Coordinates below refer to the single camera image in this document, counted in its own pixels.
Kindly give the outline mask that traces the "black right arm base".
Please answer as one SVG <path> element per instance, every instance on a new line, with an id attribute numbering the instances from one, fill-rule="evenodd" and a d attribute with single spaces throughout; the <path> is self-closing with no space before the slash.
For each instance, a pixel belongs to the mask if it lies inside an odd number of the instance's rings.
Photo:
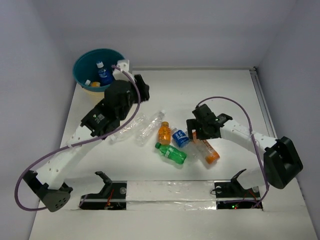
<path id="1" fill-rule="evenodd" d="M 216 197 L 216 208 L 218 210 L 237 209 L 263 209 L 260 200 L 259 189 L 254 192 L 253 188 L 244 189 L 238 182 L 238 177 L 246 169 L 241 170 L 228 181 L 216 181 L 211 195 Z"/>

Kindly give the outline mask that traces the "large blue label water bottle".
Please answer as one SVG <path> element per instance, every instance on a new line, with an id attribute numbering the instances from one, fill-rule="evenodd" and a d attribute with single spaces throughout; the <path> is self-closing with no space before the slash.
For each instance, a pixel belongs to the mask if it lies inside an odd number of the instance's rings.
<path id="1" fill-rule="evenodd" d="M 100 86 L 110 85 L 115 79 L 110 70 L 108 70 L 102 61 L 96 63 L 98 76 L 100 78 Z"/>

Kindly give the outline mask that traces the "yellow bottle dark blue label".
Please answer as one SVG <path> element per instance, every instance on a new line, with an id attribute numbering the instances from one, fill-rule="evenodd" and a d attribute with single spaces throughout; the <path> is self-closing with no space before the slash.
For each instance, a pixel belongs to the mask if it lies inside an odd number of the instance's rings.
<path id="1" fill-rule="evenodd" d="M 98 81 L 90 81 L 89 79 L 87 79 L 84 85 L 87 87 L 99 88 L 101 86 L 101 83 Z"/>

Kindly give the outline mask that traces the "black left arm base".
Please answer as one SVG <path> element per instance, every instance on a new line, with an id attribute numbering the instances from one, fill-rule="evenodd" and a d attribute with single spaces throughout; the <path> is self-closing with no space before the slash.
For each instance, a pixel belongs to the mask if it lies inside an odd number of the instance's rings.
<path id="1" fill-rule="evenodd" d="M 95 174 L 103 181 L 98 193 L 82 195 L 78 207 L 82 210 L 126 210 L 127 181 L 112 181 L 104 172 Z"/>

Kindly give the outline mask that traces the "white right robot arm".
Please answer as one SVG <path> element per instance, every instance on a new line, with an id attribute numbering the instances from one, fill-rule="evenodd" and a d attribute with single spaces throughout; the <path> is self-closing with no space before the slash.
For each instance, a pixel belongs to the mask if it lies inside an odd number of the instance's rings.
<path id="1" fill-rule="evenodd" d="M 259 166 L 240 170 L 230 183 L 235 196 L 242 196 L 252 187 L 271 185 L 284 189 L 304 168 L 291 139 L 263 135 L 222 113 L 215 115 L 206 105 L 192 111 L 194 118 L 186 120 L 190 140 L 224 139 L 256 155 Z"/>

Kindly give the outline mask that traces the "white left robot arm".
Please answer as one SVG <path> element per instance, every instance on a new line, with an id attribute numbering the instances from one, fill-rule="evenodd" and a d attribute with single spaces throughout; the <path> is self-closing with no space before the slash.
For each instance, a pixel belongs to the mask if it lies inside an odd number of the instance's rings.
<path id="1" fill-rule="evenodd" d="M 65 183 L 69 173 L 98 144 L 123 129 L 132 105 L 150 98 L 150 87 L 140 74 L 125 74 L 127 80 L 115 80 L 105 91 L 104 98 L 81 120 L 74 134 L 61 147 L 36 162 L 49 159 L 37 170 L 28 167 L 19 177 L 44 204 L 44 209 L 56 212 L 71 198 L 73 188 Z"/>

